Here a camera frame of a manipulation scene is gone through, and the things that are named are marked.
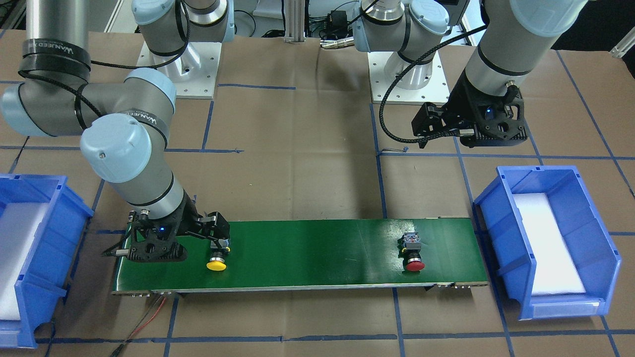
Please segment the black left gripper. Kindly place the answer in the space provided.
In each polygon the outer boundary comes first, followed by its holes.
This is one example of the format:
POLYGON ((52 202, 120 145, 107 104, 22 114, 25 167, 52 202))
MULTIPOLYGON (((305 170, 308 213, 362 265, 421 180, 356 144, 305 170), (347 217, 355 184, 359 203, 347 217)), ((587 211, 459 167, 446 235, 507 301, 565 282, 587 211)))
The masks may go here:
POLYGON ((515 82, 504 84, 504 94, 486 94, 462 73, 443 106, 422 104, 411 121, 413 135, 433 139, 458 136, 462 145, 513 146, 527 140, 524 100, 515 82))

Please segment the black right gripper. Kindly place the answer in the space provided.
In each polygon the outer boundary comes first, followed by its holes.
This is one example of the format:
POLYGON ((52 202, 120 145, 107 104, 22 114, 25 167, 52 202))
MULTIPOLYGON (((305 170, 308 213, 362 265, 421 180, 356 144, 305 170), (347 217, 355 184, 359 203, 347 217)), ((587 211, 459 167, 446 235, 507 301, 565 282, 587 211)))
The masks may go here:
POLYGON ((170 215, 156 220, 149 210, 129 212, 127 228, 120 242, 105 249, 104 257, 125 257, 133 262, 179 262, 188 257, 179 237, 209 240, 209 251, 229 254, 231 226, 220 212, 198 214, 188 194, 170 215))

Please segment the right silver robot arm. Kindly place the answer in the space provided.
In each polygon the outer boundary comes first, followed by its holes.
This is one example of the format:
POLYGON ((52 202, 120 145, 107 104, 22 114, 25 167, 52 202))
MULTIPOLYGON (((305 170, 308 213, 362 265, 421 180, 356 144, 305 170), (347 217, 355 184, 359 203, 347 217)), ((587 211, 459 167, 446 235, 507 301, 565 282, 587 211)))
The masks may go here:
POLYGON ((1 112, 25 136, 81 136, 82 155, 132 207, 120 242, 104 257, 179 262, 179 237, 209 241, 208 269, 224 269, 230 226, 219 212, 199 214, 165 160, 177 90, 159 65, 129 67, 122 83, 91 83, 93 61, 83 0, 28 0, 27 38, 1 112))

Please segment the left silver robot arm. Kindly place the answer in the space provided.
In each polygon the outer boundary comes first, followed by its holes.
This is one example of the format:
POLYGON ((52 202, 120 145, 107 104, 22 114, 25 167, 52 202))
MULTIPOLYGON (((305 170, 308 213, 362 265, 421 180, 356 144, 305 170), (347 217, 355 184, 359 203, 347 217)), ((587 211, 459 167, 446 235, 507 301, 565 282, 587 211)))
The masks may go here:
POLYGON ((483 0, 483 25, 443 41, 449 13, 435 0, 360 0, 352 21, 355 47, 361 52, 390 52, 388 88, 381 95, 379 124, 392 140, 419 144, 457 136, 462 145, 514 146, 528 139, 521 84, 569 30, 584 0, 483 0), (413 136, 394 135, 384 120, 388 96, 413 89, 410 72, 428 73, 437 51, 482 33, 454 85, 447 103, 423 103, 411 121, 413 136))

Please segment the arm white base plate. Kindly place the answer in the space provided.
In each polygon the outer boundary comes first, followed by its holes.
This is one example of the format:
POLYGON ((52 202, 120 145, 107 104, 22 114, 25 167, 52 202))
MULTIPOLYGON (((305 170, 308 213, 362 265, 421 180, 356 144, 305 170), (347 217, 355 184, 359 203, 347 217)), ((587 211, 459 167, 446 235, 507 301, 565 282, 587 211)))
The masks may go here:
MULTIPOLYGON (((372 103, 380 104, 396 75, 406 69, 406 63, 397 52, 371 52, 368 67, 372 91, 372 103)), ((450 92, 440 55, 433 61, 418 65, 410 70, 388 96, 388 104, 420 105, 433 102, 442 105, 447 102, 450 92)))
POLYGON ((213 99, 222 43, 190 42, 175 62, 158 68, 172 80, 179 99, 213 99))

